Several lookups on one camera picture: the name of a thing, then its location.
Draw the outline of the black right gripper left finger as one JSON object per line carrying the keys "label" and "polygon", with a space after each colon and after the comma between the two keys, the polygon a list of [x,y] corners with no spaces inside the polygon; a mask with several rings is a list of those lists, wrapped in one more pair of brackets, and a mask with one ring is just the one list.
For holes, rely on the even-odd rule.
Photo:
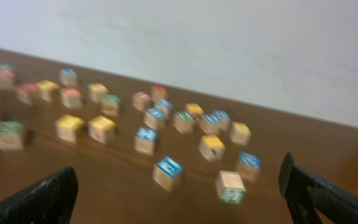
{"label": "black right gripper left finger", "polygon": [[78,188],[68,166],[0,201],[0,223],[69,223]]}

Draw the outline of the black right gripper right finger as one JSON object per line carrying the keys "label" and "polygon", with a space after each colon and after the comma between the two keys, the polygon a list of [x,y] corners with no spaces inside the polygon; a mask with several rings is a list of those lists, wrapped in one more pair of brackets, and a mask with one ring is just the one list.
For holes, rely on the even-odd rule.
{"label": "black right gripper right finger", "polygon": [[288,152],[278,177],[293,223],[321,223],[321,212],[334,223],[358,223],[358,197],[295,164]]}

